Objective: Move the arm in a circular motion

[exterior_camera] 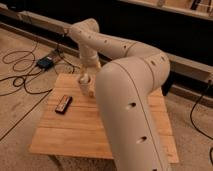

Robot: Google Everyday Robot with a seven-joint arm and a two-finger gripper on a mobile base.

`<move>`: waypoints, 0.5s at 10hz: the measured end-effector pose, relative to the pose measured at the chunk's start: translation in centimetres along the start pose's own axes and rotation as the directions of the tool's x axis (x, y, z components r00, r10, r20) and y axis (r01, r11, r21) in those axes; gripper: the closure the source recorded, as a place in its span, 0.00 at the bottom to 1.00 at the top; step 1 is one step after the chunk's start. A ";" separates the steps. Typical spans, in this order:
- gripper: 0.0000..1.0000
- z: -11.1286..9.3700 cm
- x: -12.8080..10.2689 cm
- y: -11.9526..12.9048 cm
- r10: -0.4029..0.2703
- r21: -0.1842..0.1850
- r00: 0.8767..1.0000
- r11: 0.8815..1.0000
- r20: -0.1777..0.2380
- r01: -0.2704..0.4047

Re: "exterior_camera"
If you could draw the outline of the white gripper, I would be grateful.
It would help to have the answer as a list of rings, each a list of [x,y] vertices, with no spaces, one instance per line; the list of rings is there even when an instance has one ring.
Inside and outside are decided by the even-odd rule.
[[[80,76],[78,78],[78,86],[81,93],[89,98],[94,97],[94,84],[96,74],[100,71],[101,67],[82,67]]]

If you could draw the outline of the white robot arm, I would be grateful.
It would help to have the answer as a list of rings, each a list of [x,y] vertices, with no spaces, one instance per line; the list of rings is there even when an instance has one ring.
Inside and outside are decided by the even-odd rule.
[[[95,98],[118,171],[171,171],[148,104],[170,72],[167,55],[99,32],[96,20],[71,25],[85,69],[96,67]]]

